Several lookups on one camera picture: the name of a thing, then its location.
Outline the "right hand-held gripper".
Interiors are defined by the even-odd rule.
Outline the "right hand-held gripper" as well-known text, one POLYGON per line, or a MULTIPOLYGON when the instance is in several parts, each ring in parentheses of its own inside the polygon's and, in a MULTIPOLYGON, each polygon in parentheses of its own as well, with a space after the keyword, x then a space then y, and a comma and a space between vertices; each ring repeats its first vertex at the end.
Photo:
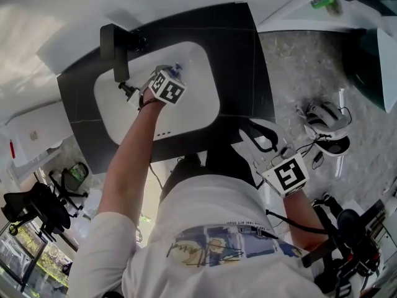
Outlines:
POLYGON ((288 197, 300 190, 309 179, 308 170, 301 153, 292 147, 280 150, 281 139, 285 137, 283 129, 264 119, 249 119, 248 124, 262 136, 252 138, 242 129, 239 129, 239 135, 264 181, 280 197, 288 197))

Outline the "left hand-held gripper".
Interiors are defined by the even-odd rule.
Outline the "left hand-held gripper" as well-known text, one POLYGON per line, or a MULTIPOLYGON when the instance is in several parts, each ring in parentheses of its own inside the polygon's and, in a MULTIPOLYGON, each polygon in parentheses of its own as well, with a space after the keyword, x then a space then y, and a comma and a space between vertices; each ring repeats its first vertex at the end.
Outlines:
POLYGON ((159 65, 150 74, 149 80, 140 89, 140 104, 143 93, 149 89, 154 98, 166 104, 176 105, 185 93, 186 86, 181 80, 181 65, 159 65))

